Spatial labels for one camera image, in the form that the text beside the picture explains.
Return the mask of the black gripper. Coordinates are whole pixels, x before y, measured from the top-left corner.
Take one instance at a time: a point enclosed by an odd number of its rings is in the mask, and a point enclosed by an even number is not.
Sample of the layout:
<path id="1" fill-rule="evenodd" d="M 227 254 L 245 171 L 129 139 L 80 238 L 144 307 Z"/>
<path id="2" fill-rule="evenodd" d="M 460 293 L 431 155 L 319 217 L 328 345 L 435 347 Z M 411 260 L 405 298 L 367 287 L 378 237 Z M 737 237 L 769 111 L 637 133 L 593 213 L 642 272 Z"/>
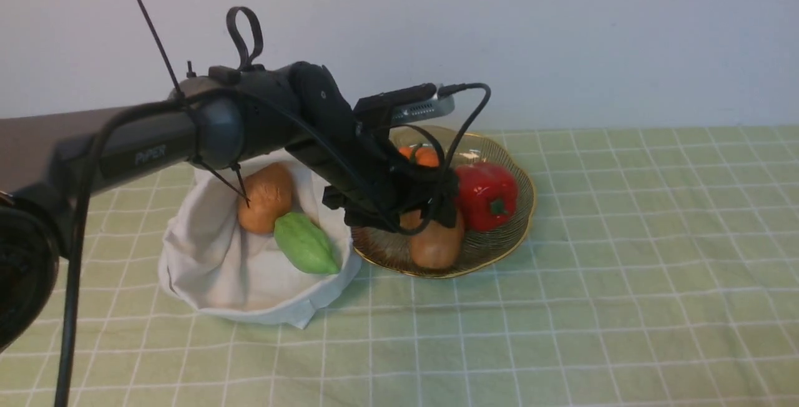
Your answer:
<path id="1" fill-rule="evenodd" d="M 324 66 L 297 62 L 289 69 L 289 85 L 308 129 L 287 151 L 328 182 L 323 204 L 343 210 L 346 225 L 412 231 L 401 218 L 420 211 L 423 225 L 456 228 L 457 178 L 440 146 L 434 148 L 439 166 L 408 162 L 389 139 L 392 128 L 408 124 L 372 129 L 361 123 Z"/>

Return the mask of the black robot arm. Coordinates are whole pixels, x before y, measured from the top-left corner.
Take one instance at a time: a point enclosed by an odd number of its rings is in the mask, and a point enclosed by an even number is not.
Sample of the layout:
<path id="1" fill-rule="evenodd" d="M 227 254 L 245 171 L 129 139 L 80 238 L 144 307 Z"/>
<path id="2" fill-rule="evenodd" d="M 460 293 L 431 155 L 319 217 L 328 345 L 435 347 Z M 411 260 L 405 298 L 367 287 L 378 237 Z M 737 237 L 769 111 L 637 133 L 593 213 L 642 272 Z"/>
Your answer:
<path id="1" fill-rule="evenodd" d="M 61 258 L 74 261 L 88 200 L 171 165 L 222 173 L 285 149 L 328 182 L 323 204 L 349 226 L 408 235 L 421 210 L 456 223 L 456 175 L 411 164 L 388 120 L 363 117 L 324 66 L 211 67 L 162 102 L 2 121 L 2 348 L 42 312 Z"/>

